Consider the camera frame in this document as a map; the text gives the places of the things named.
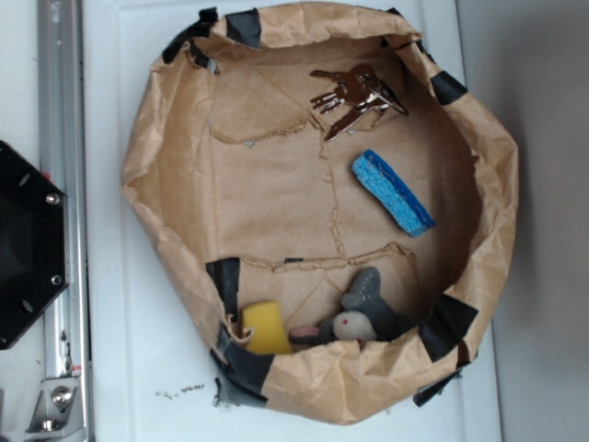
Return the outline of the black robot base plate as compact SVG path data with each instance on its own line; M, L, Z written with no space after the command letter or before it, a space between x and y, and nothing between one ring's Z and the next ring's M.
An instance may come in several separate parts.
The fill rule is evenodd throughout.
M66 197L1 143L1 348L10 349L68 285Z

